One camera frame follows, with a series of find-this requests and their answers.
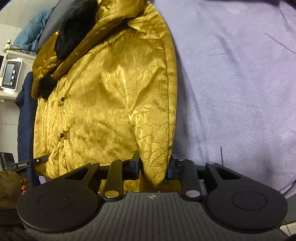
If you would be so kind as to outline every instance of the ribbed black surface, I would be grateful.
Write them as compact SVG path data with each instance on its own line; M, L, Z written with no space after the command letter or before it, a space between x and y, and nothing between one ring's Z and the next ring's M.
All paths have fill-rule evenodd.
M211 220L200 203L184 201L178 193L127 193L118 202L104 204L94 220L76 231L28 232L40 241L281 241L287 238L278 229L260 234L230 231Z

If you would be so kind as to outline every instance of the gray pillow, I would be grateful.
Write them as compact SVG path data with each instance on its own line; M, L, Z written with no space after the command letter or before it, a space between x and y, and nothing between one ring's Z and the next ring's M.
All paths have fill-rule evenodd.
M38 48L41 49L43 44L49 39L49 37L61 28L61 25L69 11L72 3L78 3L85 0L60 0L52 11L42 35L39 39Z

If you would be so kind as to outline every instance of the digital display device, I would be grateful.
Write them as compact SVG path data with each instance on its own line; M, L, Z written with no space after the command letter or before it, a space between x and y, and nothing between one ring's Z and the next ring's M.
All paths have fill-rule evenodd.
M7 64L7 66L6 66L5 76L3 79L3 83L6 85L10 84L13 67L14 67L14 64Z

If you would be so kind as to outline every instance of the brown cloth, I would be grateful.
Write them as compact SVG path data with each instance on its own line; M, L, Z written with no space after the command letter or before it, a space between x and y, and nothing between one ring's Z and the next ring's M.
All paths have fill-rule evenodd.
M16 172L0 172L0 209L16 208L21 196L21 182Z

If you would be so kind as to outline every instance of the white device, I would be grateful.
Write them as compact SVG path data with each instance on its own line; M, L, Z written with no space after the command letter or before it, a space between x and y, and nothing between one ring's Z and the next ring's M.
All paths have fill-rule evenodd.
M15 91L17 88L17 81L22 67L22 60L8 59L4 67L4 74L2 78L1 88Z

